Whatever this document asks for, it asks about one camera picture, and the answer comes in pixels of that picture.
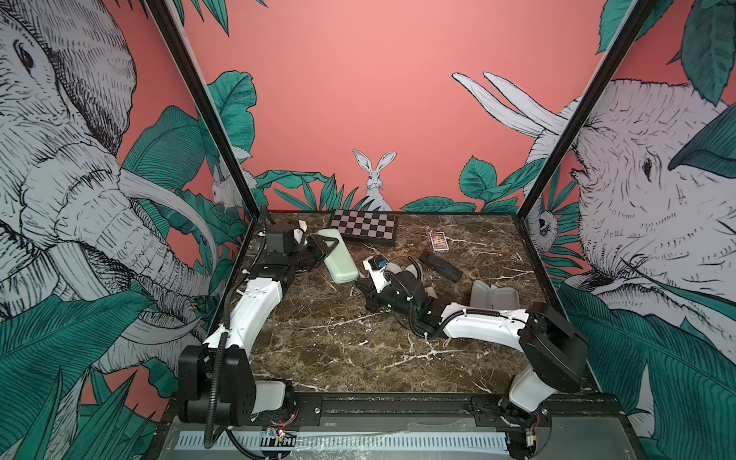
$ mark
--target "wallpaper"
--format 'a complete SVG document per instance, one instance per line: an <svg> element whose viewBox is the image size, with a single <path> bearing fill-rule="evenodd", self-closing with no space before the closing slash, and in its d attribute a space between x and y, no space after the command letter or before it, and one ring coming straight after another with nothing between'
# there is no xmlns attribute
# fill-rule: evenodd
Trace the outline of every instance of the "wallpaper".
<svg viewBox="0 0 736 460"><path fill-rule="evenodd" d="M736 452L735 19L660 1L526 222L651 459Z"/></svg>
<svg viewBox="0 0 736 460"><path fill-rule="evenodd" d="M142 3L0 1L0 73L0 458L139 458L242 198Z"/></svg>
<svg viewBox="0 0 736 460"><path fill-rule="evenodd" d="M220 115L231 137L252 127L235 144L259 204L500 213L517 211L628 7L601 25L603 0L174 4L207 82L252 77L255 123Z"/></svg>

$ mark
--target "brown marble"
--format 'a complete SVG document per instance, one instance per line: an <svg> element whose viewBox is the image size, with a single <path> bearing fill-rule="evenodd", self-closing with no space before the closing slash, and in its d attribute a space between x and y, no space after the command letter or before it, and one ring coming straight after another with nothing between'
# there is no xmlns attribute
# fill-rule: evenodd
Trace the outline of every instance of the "brown marble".
<svg viewBox="0 0 736 460"><path fill-rule="evenodd" d="M330 214L275 213L274 219L305 220L309 234L326 227ZM467 304L479 279L517 289L522 306L545 299L510 217L402 214L399 225L391 248L347 242L364 275L360 261L370 255L380 251L406 266L407 255L418 258L430 247L431 231L443 231L450 243L444 256L464 274L452 283L425 267L425 285L439 298ZM256 376L291 379L302 392L504 392L526 364L523 353L501 345L420 339L393 313L369 314L353 284L334 284L322 264L297 275L255 341L251 367Z"/></svg>

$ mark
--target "checkered board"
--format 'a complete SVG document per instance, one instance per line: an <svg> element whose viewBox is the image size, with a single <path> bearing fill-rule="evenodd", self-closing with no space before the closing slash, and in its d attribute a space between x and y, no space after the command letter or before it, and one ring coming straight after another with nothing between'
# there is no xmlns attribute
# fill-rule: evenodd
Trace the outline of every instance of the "checkered board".
<svg viewBox="0 0 736 460"><path fill-rule="evenodd" d="M332 215L330 228L336 228L345 240L393 246L397 222L395 214L338 209Z"/></svg>

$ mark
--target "light green case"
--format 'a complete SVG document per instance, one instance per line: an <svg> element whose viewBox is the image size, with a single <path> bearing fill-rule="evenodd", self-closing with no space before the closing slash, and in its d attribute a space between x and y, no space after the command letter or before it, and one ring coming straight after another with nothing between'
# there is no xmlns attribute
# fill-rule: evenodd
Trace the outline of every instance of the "light green case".
<svg viewBox="0 0 736 460"><path fill-rule="evenodd" d="M336 228L323 228L317 231L317 235L337 238L340 240L338 246L325 258L325 265L330 271L330 276L335 284L349 283L358 279L358 267L355 266L353 258L347 251L342 235Z"/></svg>

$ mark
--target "elephant ear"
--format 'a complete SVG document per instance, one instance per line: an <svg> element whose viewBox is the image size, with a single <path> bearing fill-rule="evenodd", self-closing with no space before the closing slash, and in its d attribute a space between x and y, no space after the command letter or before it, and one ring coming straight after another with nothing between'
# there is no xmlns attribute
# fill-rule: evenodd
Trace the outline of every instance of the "elephant ear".
<svg viewBox="0 0 736 460"><path fill-rule="evenodd" d="M0 8L41 45L92 135L116 153L129 124L135 64L101 0L0 0Z"/></svg>

